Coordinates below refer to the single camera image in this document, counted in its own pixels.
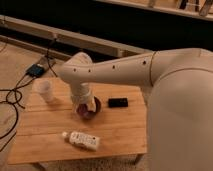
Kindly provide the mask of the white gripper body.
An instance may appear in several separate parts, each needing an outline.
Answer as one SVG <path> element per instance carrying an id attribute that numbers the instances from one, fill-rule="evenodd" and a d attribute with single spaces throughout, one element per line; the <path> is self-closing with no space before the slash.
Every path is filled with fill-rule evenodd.
<path id="1" fill-rule="evenodd" d="M 74 109 L 77 109 L 79 104 L 87 104 L 94 98 L 88 83 L 72 84 L 70 90 Z"/>

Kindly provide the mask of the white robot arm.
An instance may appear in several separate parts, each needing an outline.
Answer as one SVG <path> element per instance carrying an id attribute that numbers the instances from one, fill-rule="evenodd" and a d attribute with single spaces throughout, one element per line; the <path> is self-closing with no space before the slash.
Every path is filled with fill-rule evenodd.
<path id="1" fill-rule="evenodd" d="M 163 50 L 99 63 L 80 52 L 61 66 L 59 77 L 76 105 L 92 99 L 91 83 L 150 86 L 150 171 L 213 171 L 212 51 Z"/>

